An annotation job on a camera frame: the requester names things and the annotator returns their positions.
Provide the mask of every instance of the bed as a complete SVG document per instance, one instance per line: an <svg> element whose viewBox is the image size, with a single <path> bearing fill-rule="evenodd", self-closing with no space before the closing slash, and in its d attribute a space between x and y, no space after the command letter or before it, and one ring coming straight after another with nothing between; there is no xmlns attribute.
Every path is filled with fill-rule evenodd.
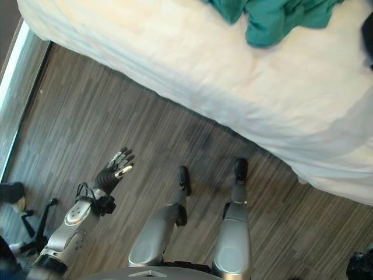
<svg viewBox="0 0 373 280"><path fill-rule="evenodd" d="M199 0L18 0L42 39L87 55L230 127L314 187L373 205L373 74L360 27L368 0L278 45L244 38Z"/></svg>

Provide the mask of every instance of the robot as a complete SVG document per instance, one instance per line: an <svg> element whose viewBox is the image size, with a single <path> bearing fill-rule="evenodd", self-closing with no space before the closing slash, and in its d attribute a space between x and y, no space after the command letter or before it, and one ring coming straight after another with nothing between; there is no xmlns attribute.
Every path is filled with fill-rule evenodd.
<svg viewBox="0 0 373 280"><path fill-rule="evenodd" d="M79 185L75 205L67 212L62 225L52 234L36 259L27 279L62 279L86 244L87 235L100 217L115 209L112 191L133 168L132 150L123 148L96 176L94 187ZM183 261L165 262L163 253L174 226L187 224L187 197L192 194L188 169L178 169L179 186L169 202L146 221L133 244L128 267L88 276L82 280L247 280L252 273L251 248L246 209L247 162L235 163L235 184L231 201L226 203L220 225L212 267Z"/></svg>

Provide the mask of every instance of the teal shirt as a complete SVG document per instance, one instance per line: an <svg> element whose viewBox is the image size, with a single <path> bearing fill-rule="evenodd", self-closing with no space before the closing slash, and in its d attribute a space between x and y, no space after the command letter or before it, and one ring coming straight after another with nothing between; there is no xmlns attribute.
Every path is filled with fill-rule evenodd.
<svg viewBox="0 0 373 280"><path fill-rule="evenodd" d="M246 40L255 47L280 42L300 25L323 28L332 9L343 0L203 0L210 2L229 23L236 22L243 11L249 14Z"/></svg>

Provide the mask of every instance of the laminate flooring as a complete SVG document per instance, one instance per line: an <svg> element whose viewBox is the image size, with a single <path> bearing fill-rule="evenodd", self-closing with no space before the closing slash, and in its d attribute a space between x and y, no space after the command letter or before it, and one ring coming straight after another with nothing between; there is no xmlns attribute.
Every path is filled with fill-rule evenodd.
<svg viewBox="0 0 373 280"><path fill-rule="evenodd" d="M289 166L232 130L53 46L9 181L25 184L28 207L39 216L50 198L59 199L48 220L54 230L73 205L78 183L92 185L122 146L133 149L135 167L113 192L117 208L91 232L70 279L126 266L146 218L176 188L179 165L189 168L193 194L188 224L175 230L165 260L211 264L238 157L249 164L253 280L346 279L351 253L373 241L372 207L300 185ZM20 218L7 206L5 239L25 237Z"/></svg>

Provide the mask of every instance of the silver robot leg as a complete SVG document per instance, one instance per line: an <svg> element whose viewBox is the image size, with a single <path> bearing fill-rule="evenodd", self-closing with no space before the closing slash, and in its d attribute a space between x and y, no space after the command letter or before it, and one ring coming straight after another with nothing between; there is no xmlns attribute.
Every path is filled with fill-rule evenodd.
<svg viewBox="0 0 373 280"><path fill-rule="evenodd" d="M186 197L191 194L186 167L179 167L180 187L166 206L158 209L146 221L128 256L129 267L157 266L170 242L174 225L187 224Z"/></svg>
<svg viewBox="0 0 373 280"><path fill-rule="evenodd" d="M235 166L236 184L231 202L226 205L220 225L213 273L224 280L247 280L251 277L251 248L246 210L247 162L238 159Z"/></svg>

